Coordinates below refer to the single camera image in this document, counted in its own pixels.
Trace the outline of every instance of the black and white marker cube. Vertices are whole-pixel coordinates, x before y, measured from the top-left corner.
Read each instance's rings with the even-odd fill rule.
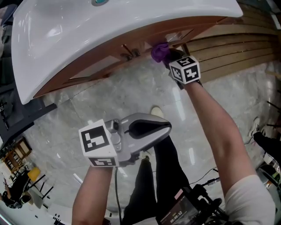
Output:
[[[119,161],[104,121],[99,120],[79,130],[83,155],[93,167],[117,167]]]
[[[171,62],[169,65],[173,78],[183,84],[187,84],[201,78],[199,62],[193,56],[179,59]]]

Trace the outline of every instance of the wrist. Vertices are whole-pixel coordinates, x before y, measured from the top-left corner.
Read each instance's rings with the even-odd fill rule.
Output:
[[[113,167],[89,167],[89,173],[95,173],[100,175],[112,174]]]
[[[197,81],[194,81],[194,82],[185,84],[184,88],[185,88],[185,90],[189,90],[189,89],[196,88],[199,86],[201,86],[200,83],[198,83]]]

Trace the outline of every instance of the wooden chair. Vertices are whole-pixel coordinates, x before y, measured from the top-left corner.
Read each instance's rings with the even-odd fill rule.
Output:
[[[7,165],[11,173],[14,173],[24,165],[24,159],[31,153],[31,150],[25,138],[21,138],[2,161]]]

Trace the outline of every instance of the gray vacuum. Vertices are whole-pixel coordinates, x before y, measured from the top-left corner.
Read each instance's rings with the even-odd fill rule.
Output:
[[[112,135],[111,141],[121,167],[134,164],[140,151],[147,151],[165,139],[172,129],[169,121],[145,113],[110,120],[105,126]]]

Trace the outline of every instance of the camera screen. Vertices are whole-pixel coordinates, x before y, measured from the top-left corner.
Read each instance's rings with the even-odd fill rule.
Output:
[[[194,225],[198,210],[183,196],[170,212],[160,221],[162,225]]]

